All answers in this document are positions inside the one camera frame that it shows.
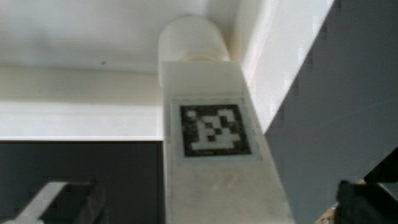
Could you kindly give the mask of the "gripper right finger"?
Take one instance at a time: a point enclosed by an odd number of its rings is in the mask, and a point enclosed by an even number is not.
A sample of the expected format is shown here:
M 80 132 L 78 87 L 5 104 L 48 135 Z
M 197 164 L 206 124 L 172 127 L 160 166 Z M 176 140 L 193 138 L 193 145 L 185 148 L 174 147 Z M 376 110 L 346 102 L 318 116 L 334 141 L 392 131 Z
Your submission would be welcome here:
M 398 197 L 382 187 L 391 184 L 398 188 L 398 166 L 376 167 L 364 181 L 339 182 L 336 224 L 398 224 Z

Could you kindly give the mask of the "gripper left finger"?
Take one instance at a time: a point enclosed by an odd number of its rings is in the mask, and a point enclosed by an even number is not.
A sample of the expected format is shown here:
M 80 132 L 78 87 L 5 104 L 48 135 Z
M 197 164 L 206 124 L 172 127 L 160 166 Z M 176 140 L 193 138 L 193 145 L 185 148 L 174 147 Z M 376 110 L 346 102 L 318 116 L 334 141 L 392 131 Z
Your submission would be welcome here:
M 9 224 L 106 224 L 99 183 L 48 182 Z

